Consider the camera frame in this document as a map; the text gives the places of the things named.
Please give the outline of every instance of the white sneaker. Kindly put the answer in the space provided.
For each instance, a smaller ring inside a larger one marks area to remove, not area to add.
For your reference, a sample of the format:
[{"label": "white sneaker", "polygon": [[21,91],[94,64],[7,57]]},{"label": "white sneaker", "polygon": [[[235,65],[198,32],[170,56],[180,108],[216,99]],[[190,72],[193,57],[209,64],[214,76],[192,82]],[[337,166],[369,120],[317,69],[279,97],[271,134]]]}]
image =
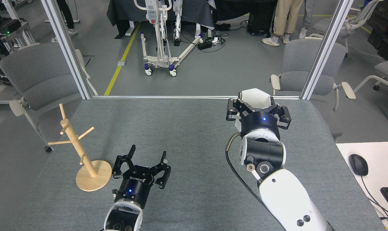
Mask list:
[{"label": "white sneaker", "polygon": [[286,40],[283,36],[281,36],[281,40],[283,44],[287,44],[290,41],[290,38],[288,37],[288,40]]},{"label": "white sneaker", "polygon": [[76,31],[75,28],[73,28],[73,29],[67,28],[67,30],[68,30],[68,33],[71,34],[71,35],[76,35],[77,34],[77,31]]},{"label": "white sneaker", "polygon": [[273,47],[278,47],[278,46],[279,46],[279,43],[273,42],[271,38],[263,38],[263,39],[261,40],[261,42],[263,42],[263,43],[265,43],[265,44],[268,44],[268,45],[270,45],[270,46],[273,46]]},{"label": "white sneaker", "polygon": [[302,28],[302,29],[301,29],[301,33],[299,33],[299,35],[298,35],[298,38],[299,38],[299,39],[305,38],[305,37],[307,36],[307,30],[308,30],[308,29],[306,29],[306,28]]}]

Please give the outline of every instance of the gray table surface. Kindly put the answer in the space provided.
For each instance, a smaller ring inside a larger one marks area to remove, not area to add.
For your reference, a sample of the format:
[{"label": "gray table surface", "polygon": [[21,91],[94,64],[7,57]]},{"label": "gray table surface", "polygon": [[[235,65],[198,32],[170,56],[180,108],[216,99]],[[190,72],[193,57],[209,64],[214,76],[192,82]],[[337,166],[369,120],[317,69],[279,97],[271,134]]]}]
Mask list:
[{"label": "gray table surface", "polygon": [[[224,148],[236,133],[234,123],[225,120],[226,102],[84,100],[71,122],[78,134],[96,128],[81,140],[91,160],[113,165],[117,155],[135,144],[134,164],[151,167],[167,151],[172,172],[164,190],[152,187],[142,231],[282,230],[226,163]],[[290,128],[280,130],[288,155],[285,168],[299,178],[335,230],[385,230],[311,102],[277,102],[287,106],[292,116]],[[239,143],[236,139],[231,147],[231,160],[256,192],[255,179],[238,164]],[[11,230],[101,230],[113,204],[111,190],[120,186],[121,179],[111,179],[95,192],[83,192],[75,183],[79,169],[74,148],[57,146],[32,194],[16,208],[20,215]]]}]

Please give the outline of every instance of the white patient lift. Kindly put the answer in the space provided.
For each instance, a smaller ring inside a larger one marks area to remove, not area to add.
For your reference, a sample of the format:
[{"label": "white patient lift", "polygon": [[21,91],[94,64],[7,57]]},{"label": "white patient lift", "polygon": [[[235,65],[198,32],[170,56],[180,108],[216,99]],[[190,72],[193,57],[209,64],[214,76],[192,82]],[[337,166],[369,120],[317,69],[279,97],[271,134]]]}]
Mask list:
[{"label": "white patient lift", "polygon": [[[146,50],[146,38],[144,33],[141,32],[141,43],[143,45],[143,59],[144,59],[144,70],[147,75],[151,75],[150,65],[154,68],[164,67],[168,68],[172,76],[177,75],[177,70],[175,69],[180,62],[187,56],[187,54],[198,44],[203,43],[201,35],[195,36],[194,41],[180,54],[179,57],[172,57],[170,51],[170,44],[167,39],[167,12],[173,7],[175,15],[177,17],[175,22],[174,30],[174,41],[175,46],[180,44],[180,32],[181,32],[181,13],[182,13],[182,0],[168,0],[169,6],[167,7],[164,0],[145,0],[146,7],[139,6],[137,0],[134,0],[134,4],[137,8],[146,10],[147,20],[154,26],[156,30],[157,37],[157,56],[148,56]],[[168,55],[165,54],[165,47],[167,47]]]}]

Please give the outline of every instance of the black mouse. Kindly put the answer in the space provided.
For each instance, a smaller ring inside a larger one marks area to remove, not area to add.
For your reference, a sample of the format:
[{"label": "black mouse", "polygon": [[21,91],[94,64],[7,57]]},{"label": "black mouse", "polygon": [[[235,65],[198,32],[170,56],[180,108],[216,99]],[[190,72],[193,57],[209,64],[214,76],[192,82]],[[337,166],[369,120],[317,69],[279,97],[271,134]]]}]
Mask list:
[{"label": "black mouse", "polygon": [[352,171],[357,175],[368,175],[367,161],[360,155],[352,154],[349,156],[349,163]]}]

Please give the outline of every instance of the wooden mug tree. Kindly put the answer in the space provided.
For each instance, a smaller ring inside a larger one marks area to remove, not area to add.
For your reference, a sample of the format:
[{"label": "wooden mug tree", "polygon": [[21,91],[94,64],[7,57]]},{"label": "wooden mug tree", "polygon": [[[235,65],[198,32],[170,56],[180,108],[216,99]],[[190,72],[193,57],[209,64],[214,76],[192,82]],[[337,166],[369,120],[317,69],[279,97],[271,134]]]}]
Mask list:
[{"label": "wooden mug tree", "polygon": [[65,116],[63,105],[59,104],[59,106],[63,118],[62,121],[60,121],[60,124],[63,127],[60,134],[63,135],[66,133],[70,140],[49,142],[49,145],[71,143],[80,156],[80,165],[84,164],[84,166],[77,172],[77,186],[81,190],[87,192],[99,190],[109,182],[112,174],[112,167],[108,162],[103,160],[90,161],[86,151],[83,148],[83,145],[80,143],[80,139],[91,132],[94,127],[91,127],[82,135],[77,136],[70,121]]}]

